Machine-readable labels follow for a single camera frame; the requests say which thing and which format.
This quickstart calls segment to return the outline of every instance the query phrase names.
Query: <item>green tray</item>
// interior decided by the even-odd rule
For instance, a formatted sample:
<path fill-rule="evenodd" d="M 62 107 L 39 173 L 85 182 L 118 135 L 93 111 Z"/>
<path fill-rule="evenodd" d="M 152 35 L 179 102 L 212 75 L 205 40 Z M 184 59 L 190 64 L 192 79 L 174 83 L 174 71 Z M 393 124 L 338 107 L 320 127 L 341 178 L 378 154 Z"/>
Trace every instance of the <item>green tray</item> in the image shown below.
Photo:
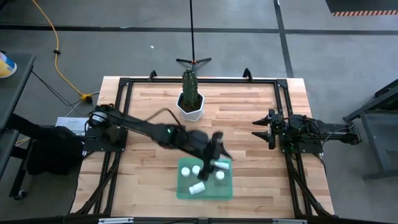
<path fill-rule="evenodd" d="M 223 180 L 216 179 L 216 170 L 210 174 L 209 179 L 204 182 L 206 190 L 191 195 L 189 187 L 201 182 L 197 176 L 192 174 L 192 167 L 195 165 L 203 167 L 203 161 L 196 158 L 184 157 L 178 160 L 178 181 L 177 181 L 177 198 L 179 199 L 200 199 L 200 200 L 231 200 L 232 191 L 232 163 L 230 159 L 219 159 L 220 162 L 229 164 L 229 171 L 224 170 L 225 177 Z M 181 169 L 188 167 L 190 169 L 189 177 L 181 174 Z"/>

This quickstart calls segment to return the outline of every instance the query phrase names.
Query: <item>wooden tabletop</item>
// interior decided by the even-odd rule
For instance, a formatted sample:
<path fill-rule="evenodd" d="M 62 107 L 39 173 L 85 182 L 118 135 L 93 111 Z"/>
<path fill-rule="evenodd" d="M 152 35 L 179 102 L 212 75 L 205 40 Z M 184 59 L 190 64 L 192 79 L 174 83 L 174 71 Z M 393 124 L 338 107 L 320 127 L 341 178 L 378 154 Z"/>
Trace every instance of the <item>wooden tabletop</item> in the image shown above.
<path fill-rule="evenodd" d="M 104 77 L 99 105 L 115 102 L 119 78 Z M 291 78 L 288 84 L 293 112 L 311 117 L 304 80 Z M 149 138 L 129 132 L 119 166 L 112 216 L 293 217 L 284 155 L 278 147 L 269 150 L 264 140 L 251 134 L 251 131 L 265 131 L 268 128 L 252 125 L 251 122 L 265 117 L 269 108 L 276 110 L 274 87 L 249 83 L 200 83 L 199 92 L 205 96 L 205 114 L 196 123 L 185 122 L 175 105 L 181 90 L 180 83 L 135 83 L 129 115 L 145 119 L 166 107 L 177 115 L 187 129 L 201 129 L 208 134 L 223 131 L 224 146 L 234 158 L 233 199 L 179 200 L 176 197 L 177 162 L 179 158 L 189 155 L 163 149 Z M 175 121 L 171 115 L 163 113 L 151 122 Z M 83 161 L 72 211 L 78 210 L 97 187 L 103 157 L 104 153 L 96 152 Z M 304 154 L 303 164 L 308 188 L 324 208 L 333 213 L 321 162 L 312 154 Z M 300 208 L 304 211 L 300 191 L 298 196 Z"/>

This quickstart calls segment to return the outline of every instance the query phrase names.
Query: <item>gray floor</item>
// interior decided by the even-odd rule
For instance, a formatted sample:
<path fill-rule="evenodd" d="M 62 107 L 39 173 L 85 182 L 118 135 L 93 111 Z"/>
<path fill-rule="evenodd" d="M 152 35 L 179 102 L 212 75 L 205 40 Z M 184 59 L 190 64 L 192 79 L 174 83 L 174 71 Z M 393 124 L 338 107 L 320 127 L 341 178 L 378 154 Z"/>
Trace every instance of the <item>gray floor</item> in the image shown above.
<path fill-rule="evenodd" d="M 188 27 L 188 1 L 39 0 L 58 25 Z M 321 0 L 280 0 L 286 29 L 397 30 L 398 16 L 332 17 Z M 217 28 L 277 28 L 272 0 L 202 0 L 194 2 L 195 25 Z M 30 1 L 13 0 L 0 12 L 0 22 L 46 24 Z M 175 58 L 190 58 L 189 33 L 59 32 L 60 69 L 77 88 L 98 91 L 105 75 L 179 75 Z M 197 57 L 213 57 L 200 67 L 201 76 L 238 77 L 249 67 L 255 77 L 286 77 L 278 34 L 195 34 Z M 395 80 L 398 36 L 288 35 L 297 78 L 304 78 L 315 118 L 342 123 L 341 118 Z M 78 95 L 55 73 L 52 32 L 0 30 L 0 49 L 37 55 L 34 70 L 70 101 Z M 89 111 L 89 106 L 79 110 Z M 17 113 L 40 124 L 53 124 L 70 108 L 30 77 Z M 325 144 L 325 163 L 337 215 L 398 222 L 398 178 L 364 182 L 377 171 L 364 142 L 348 146 Z M 19 161 L 11 160 L 0 181 L 0 219 L 66 214 L 73 200 L 77 170 L 68 177 L 42 174 L 24 182 L 29 196 L 19 202 L 7 197 Z"/>

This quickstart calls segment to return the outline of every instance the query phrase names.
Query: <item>white pot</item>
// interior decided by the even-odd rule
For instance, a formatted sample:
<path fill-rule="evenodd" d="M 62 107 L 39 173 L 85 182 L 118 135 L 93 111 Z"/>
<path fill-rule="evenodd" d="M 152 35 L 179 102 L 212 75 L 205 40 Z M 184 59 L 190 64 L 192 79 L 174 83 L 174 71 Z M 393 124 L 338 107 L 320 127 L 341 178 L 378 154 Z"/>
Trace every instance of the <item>white pot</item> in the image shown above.
<path fill-rule="evenodd" d="M 185 111 L 178 105 L 178 102 L 180 101 L 180 98 L 181 98 L 181 96 L 182 96 L 182 92 L 178 95 L 176 105 L 177 105 L 177 107 L 180 109 L 182 118 L 183 118 L 185 121 L 198 121 L 198 120 L 203 116 L 203 114 L 204 114 L 203 105 L 205 104 L 205 97 L 204 97 L 202 94 L 200 94 L 200 93 L 198 93 L 198 94 L 201 96 L 201 105 L 200 105 L 200 108 L 199 108 L 199 110 L 192 111 L 192 112 L 189 112 L 189 113 L 185 112 Z"/>

